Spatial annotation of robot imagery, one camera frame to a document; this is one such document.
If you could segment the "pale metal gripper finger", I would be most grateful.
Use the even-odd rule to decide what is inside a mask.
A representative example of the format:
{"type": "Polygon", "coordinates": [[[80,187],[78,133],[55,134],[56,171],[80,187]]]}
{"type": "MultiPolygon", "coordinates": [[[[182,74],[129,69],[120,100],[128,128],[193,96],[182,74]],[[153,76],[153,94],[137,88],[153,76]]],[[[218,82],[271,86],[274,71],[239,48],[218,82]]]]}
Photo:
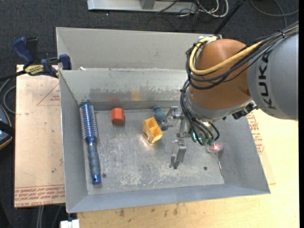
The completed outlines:
{"type": "Polygon", "coordinates": [[[161,129],[166,131],[171,127],[174,127],[179,119],[178,119],[178,106],[171,106],[167,114],[165,115],[164,120],[161,122],[161,129]]]}
{"type": "Polygon", "coordinates": [[[171,153],[170,168],[177,169],[179,164],[183,162],[187,147],[183,140],[176,140],[173,144],[173,149],[171,153]]]}

